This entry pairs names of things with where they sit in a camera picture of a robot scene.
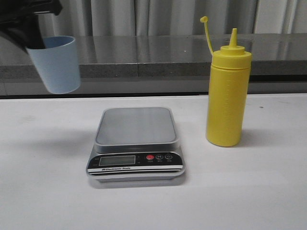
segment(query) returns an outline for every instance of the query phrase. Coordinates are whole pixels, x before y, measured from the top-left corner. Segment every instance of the digital display screen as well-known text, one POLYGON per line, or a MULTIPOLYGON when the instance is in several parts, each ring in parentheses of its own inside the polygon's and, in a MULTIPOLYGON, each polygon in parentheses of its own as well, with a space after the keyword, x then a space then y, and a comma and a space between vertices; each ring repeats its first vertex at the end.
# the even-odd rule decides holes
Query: digital display screen
POLYGON ((99 162, 99 166, 117 164, 135 164, 135 156, 101 157, 99 162))

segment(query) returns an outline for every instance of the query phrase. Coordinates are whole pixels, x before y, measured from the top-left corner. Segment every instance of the white tabletop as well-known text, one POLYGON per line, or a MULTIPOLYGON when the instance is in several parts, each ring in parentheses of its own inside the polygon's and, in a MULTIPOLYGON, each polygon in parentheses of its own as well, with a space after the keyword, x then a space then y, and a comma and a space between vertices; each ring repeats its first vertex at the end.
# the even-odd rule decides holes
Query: white tabletop
POLYGON ((305 230, 307 94, 249 95, 239 145, 205 138, 207 96, 0 101, 1 230, 305 230), (172 110, 187 164, 166 182, 96 183, 102 112, 172 110))

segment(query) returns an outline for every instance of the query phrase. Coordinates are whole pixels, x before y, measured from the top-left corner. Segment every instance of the kitchen scale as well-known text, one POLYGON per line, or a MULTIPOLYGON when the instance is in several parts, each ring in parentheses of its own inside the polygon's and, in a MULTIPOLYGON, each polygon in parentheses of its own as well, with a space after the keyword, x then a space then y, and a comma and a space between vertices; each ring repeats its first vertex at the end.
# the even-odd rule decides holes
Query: kitchen scale
POLYGON ((165 180, 185 170, 172 113, 167 108, 105 110, 87 164, 100 182, 165 180))

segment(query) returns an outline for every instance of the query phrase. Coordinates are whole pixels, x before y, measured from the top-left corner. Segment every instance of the plastic cup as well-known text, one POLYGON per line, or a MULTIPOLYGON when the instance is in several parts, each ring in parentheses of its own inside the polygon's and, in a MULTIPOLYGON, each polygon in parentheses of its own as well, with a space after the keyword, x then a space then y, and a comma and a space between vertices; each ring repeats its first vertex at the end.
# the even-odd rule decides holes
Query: plastic cup
POLYGON ((50 93, 72 92, 81 84, 76 40, 71 36, 44 38, 45 49, 27 49, 50 93))

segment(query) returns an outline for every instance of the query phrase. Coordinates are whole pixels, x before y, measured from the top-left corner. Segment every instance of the squeeze bottle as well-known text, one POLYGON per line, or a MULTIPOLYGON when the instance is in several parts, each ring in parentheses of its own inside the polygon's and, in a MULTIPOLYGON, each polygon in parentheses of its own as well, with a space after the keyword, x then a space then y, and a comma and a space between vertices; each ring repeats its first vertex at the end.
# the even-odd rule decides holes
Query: squeeze bottle
POLYGON ((206 138, 214 145, 230 147, 241 139, 252 55, 237 46, 236 28, 229 45, 213 52, 207 21, 206 16, 201 18, 212 55, 206 138))

